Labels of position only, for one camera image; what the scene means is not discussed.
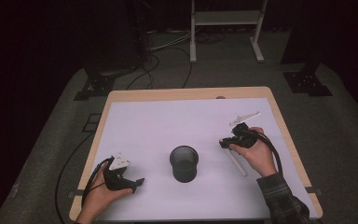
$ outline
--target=forearm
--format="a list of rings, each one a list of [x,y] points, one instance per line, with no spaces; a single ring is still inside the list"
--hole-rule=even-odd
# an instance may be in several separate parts
[[[257,179],[269,208],[272,223],[310,223],[310,210],[292,191],[280,174]]]

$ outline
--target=cylindrical black object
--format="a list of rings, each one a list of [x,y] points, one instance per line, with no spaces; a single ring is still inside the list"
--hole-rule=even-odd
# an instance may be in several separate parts
[[[188,146],[176,147],[170,155],[170,163],[175,179],[182,183],[192,181],[197,175],[199,154]]]

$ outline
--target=person's right hand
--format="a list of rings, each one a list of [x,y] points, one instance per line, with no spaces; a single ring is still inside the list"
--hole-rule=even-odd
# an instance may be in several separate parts
[[[253,127],[250,130],[264,134],[262,128]],[[272,152],[260,139],[257,139],[255,144],[250,148],[240,147],[235,144],[230,144],[229,148],[241,154],[261,176],[265,177],[277,173]]]

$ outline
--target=white metal stand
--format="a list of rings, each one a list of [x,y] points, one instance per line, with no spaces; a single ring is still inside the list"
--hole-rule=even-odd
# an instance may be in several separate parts
[[[190,41],[190,61],[197,61],[196,53],[196,26],[197,25],[242,25],[255,24],[255,36],[250,37],[252,47],[257,61],[264,62],[264,57],[258,47],[257,40],[260,35],[261,25],[266,12],[267,1],[263,0],[260,10],[248,11],[201,11],[196,12],[195,0],[191,0],[191,41]]]

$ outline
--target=hand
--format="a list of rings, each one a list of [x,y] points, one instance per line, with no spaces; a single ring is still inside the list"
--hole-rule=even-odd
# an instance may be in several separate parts
[[[262,128],[254,127],[250,128],[250,130],[264,134]],[[260,139],[257,139],[255,144],[250,148],[239,147],[234,144],[230,144],[229,148],[241,154],[261,176],[265,177],[277,173],[272,152]]]
[[[109,206],[110,203],[114,202],[119,198],[124,197],[125,195],[132,194],[132,189],[121,189],[112,191],[108,189],[105,184],[103,184],[103,170],[106,168],[106,166],[107,162],[101,166],[101,169],[98,171],[98,174],[92,182],[90,187],[92,191],[90,191],[87,195],[87,198],[83,204],[83,208],[76,219],[77,223],[93,223],[94,220]]]

